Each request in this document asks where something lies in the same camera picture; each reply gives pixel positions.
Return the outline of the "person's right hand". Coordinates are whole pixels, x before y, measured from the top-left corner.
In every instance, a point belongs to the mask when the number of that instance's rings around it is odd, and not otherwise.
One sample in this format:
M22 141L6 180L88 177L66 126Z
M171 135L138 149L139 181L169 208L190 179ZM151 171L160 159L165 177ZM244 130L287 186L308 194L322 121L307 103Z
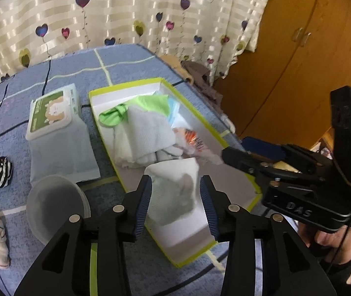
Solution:
M298 234L307 247L310 247L312 242L329 247L330 251L325 258L326 262L343 265L351 260L351 228L343 226L332 234L323 231L316 231L312 234L311 231L309 226L301 222L298 223Z

